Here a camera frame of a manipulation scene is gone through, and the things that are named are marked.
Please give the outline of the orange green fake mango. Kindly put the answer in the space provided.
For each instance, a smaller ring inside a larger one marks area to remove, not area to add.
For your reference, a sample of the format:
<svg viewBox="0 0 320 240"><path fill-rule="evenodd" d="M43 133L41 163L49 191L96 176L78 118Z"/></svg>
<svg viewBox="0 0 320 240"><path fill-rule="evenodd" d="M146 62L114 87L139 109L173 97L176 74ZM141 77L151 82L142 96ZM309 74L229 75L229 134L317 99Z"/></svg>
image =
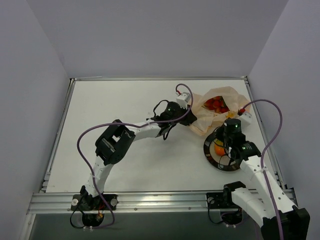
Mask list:
<svg viewBox="0 0 320 240"><path fill-rule="evenodd" d="M225 154L225 149L222 141L218 139L214 141L214 151L218 156L223 156Z"/></svg>

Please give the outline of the red fake lychee bunch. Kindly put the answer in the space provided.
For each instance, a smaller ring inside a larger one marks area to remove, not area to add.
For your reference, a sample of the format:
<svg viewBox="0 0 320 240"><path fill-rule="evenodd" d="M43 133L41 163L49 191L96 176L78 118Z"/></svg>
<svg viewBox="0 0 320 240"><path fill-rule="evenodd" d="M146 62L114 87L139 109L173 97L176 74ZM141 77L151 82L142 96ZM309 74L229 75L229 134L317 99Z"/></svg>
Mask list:
<svg viewBox="0 0 320 240"><path fill-rule="evenodd" d="M217 114L224 114L230 110L222 96L215 96L208 99L203 104L203 107L209 111L214 111Z"/></svg>

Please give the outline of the translucent beige plastic bag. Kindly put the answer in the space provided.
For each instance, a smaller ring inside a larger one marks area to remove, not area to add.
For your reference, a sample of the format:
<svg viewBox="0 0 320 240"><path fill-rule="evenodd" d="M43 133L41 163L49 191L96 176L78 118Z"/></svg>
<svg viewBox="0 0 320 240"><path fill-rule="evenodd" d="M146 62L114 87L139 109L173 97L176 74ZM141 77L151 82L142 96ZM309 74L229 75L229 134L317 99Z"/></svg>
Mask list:
<svg viewBox="0 0 320 240"><path fill-rule="evenodd" d="M228 112L218 114L203 107L207 100L217 96L223 97L229 108ZM197 120L189 128L195 134L204 136L211 128L222 125L227 118L237 118L238 111L248 103L249 100L244 95L230 86L212 88L204 95L194 93L191 111Z"/></svg>

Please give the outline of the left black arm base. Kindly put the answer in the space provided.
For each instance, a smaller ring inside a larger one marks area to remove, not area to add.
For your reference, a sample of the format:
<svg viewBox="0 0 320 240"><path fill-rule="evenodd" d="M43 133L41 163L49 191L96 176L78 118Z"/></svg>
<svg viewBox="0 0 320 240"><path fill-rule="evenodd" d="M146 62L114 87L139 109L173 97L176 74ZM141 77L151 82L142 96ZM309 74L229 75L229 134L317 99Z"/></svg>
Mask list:
<svg viewBox="0 0 320 240"><path fill-rule="evenodd" d="M100 196L90 197L75 194L71 201L70 210L72 211L69 218L70 225L74 229L102 229L115 224L114 211L117 208L118 196L116 194L103 193L103 199ZM106 213L111 213L111 222L103 224ZM75 213L81 213L81 223L74 223L73 216Z"/></svg>

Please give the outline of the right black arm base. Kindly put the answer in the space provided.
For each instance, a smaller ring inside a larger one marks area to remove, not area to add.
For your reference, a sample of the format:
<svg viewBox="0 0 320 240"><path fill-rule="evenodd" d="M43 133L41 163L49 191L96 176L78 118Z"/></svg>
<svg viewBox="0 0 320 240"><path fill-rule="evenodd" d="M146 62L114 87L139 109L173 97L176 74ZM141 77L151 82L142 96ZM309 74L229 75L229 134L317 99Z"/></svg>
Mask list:
<svg viewBox="0 0 320 240"><path fill-rule="evenodd" d="M226 200L222 192L207 192L206 205L208 219L213 225L236 228L245 221L243 210ZM219 211L219 220L213 220L211 210Z"/></svg>

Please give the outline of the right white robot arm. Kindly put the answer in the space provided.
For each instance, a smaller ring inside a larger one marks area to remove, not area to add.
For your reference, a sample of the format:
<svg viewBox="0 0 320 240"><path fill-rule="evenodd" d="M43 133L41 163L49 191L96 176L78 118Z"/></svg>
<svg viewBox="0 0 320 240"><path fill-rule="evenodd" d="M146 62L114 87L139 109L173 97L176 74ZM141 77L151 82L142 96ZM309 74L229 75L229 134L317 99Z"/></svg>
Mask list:
<svg viewBox="0 0 320 240"><path fill-rule="evenodd" d="M228 118L217 129L217 138L258 195L252 194L241 181L236 181L224 185L223 203L244 210L260 227L265 240L305 240L310 223L308 211L298 208L284 193L265 166L257 146L246 140L241 126L239 119Z"/></svg>

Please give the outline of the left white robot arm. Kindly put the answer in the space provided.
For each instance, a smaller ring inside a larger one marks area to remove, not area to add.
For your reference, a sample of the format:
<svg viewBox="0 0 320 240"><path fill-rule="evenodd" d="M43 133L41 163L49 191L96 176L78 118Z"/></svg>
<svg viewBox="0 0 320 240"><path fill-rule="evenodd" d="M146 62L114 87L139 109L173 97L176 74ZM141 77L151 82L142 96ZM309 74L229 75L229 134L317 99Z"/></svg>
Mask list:
<svg viewBox="0 0 320 240"><path fill-rule="evenodd" d="M104 191L111 169L125 157L133 142L161 136L166 140L170 130L177 124L189 126L196 120L189 104L183 108L174 101L168 101L161 114L154 114L142 123L124 124L119 119L114 120L94 144L95 163L89 168L91 176L80 190L80 195L84 196L83 204L90 210L100 206L99 194Z"/></svg>

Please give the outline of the black rimmed white plate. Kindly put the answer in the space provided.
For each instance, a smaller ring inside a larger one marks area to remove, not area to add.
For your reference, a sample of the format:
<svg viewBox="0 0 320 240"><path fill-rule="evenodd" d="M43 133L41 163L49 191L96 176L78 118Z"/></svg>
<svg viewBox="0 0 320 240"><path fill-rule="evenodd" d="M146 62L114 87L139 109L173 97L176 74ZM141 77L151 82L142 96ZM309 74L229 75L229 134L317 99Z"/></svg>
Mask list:
<svg viewBox="0 0 320 240"><path fill-rule="evenodd" d="M205 139L203 152L207 161L218 170L234 172L240 169L239 164L229 158L227 150L223 148L223 142L217 139L215 133L211 133Z"/></svg>

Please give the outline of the aluminium front rail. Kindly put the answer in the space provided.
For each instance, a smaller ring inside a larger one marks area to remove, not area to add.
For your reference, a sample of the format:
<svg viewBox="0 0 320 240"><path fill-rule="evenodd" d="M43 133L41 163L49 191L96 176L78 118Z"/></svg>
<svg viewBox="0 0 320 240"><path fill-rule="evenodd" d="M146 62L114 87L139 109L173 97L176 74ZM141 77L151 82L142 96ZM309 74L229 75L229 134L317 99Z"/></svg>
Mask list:
<svg viewBox="0 0 320 240"><path fill-rule="evenodd" d="M116 192L116 214L206 212L207 193L202 191ZM70 214L74 192L35 193L28 214Z"/></svg>

